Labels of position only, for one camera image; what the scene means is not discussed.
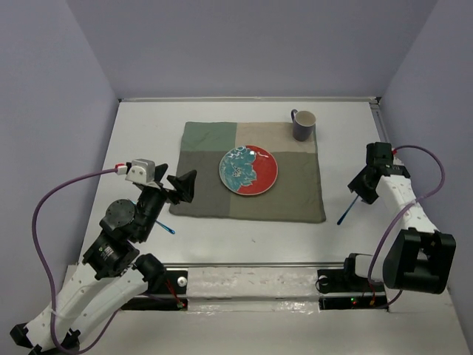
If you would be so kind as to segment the blue metallic spoon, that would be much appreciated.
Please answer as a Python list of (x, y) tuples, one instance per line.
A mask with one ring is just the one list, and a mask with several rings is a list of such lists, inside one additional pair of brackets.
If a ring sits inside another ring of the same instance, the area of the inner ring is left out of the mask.
[(350, 213), (350, 210), (352, 209), (352, 207), (355, 205), (355, 203), (357, 202), (359, 196), (356, 195), (355, 198), (353, 199), (353, 201), (350, 203), (350, 205), (347, 207), (347, 209), (344, 211), (344, 213), (340, 216), (340, 218), (338, 219), (336, 225), (337, 226), (340, 226), (343, 222), (344, 222), (344, 219), (346, 218), (346, 216)]

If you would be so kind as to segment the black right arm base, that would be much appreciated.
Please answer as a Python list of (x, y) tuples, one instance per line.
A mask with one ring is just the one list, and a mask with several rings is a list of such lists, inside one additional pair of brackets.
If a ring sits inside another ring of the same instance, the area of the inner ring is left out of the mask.
[(356, 274), (356, 259), (361, 256), (364, 254), (351, 253), (343, 266), (317, 270), (315, 287), (320, 294), (321, 311), (389, 309), (385, 288)]

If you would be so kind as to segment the green beige patchwork cloth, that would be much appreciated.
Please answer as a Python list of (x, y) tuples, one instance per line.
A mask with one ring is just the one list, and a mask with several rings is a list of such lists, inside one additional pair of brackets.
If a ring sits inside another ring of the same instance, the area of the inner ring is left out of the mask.
[[(278, 164), (278, 177), (266, 193), (237, 195), (220, 180), (219, 164), (238, 146), (259, 146)], [(316, 139), (296, 141), (285, 122), (185, 124), (177, 173), (197, 171), (195, 196), (190, 204), (171, 206), (177, 216), (232, 218), (295, 223), (322, 223), (326, 219)]]

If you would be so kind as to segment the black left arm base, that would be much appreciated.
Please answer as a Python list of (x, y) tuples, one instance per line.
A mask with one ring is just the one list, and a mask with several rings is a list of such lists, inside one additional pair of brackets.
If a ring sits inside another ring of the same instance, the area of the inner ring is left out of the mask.
[(184, 270), (169, 271), (152, 254), (139, 256), (133, 269), (137, 269), (147, 284), (147, 289), (121, 306), (123, 311), (186, 311), (187, 285), (180, 285), (179, 279), (187, 280)]

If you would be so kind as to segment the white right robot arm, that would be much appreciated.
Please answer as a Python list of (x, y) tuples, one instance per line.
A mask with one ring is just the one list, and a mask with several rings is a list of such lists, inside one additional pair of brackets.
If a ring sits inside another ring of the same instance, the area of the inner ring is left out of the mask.
[(340, 281), (347, 289), (356, 290), (367, 280), (390, 289), (427, 294), (441, 294), (446, 288), (456, 241), (430, 221), (421, 205), (443, 188), (446, 172), (434, 156), (440, 182), (432, 191), (416, 196), (410, 173), (396, 160), (402, 149), (390, 143), (367, 144), (366, 165), (348, 185), (366, 204), (382, 199), (394, 218), (375, 248), (367, 273), (355, 264), (341, 270)]

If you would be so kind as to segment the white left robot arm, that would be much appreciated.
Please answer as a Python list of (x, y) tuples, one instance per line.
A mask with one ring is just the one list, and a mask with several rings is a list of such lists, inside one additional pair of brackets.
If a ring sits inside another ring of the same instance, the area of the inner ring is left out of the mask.
[[(60, 290), (55, 287), (37, 234), (40, 209), (52, 193), (40, 199), (33, 212), (32, 236), (50, 284), (51, 302), (36, 318), (12, 328), (15, 344), (31, 354), (83, 354), (80, 345), (90, 332), (102, 322), (110, 323), (136, 296), (157, 300), (168, 292), (176, 309), (186, 308), (176, 292), (186, 287), (186, 277), (167, 277), (166, 267), (154, 255), (141, 254), (135, 248), (147, 241), (165, 204), (190, 203), (194, 198), (197, 172), (166, 176), (167, 168), (165, 163), (136, 159), (107, 171), (124, 176), (139, 188), (140, 195), (136, 201), (120, 199), (107, 207), (99, 222), (100, 234)], [(163, 186), (164, 177), (171, 188)]]

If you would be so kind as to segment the red floral plate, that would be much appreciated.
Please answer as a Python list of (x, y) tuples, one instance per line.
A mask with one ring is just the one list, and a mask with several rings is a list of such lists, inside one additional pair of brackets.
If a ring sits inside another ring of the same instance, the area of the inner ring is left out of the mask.
[(254, 145), (238, 146), (228, 151), (219, 164), (223, 185), (237, 195), (257, 196), (273, 187), (278, 164), (267, 150)]

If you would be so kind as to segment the blue metallic fork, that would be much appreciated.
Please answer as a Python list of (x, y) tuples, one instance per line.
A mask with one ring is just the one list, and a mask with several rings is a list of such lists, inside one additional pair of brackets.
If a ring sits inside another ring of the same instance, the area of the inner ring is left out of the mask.
[(166, 230), (168, 233), (170, 234), (176, 234), (175, 230), (171, 229), (170, 227), (166, 226), (165, 224), (161, 223), (160, 221), (156, 220), (155, 223), (160, 226), (161, 228), (163, 228), (164, 230)]

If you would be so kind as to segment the purple mug cream inside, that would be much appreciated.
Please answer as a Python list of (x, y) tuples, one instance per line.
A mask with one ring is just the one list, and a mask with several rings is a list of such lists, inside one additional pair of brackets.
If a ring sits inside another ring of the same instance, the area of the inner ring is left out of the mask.
[(292, 109), (290, 112), (293, 123), (293, 138), (297, 141), (306, 141), (316, 125), (316, 116), (309, 111)]

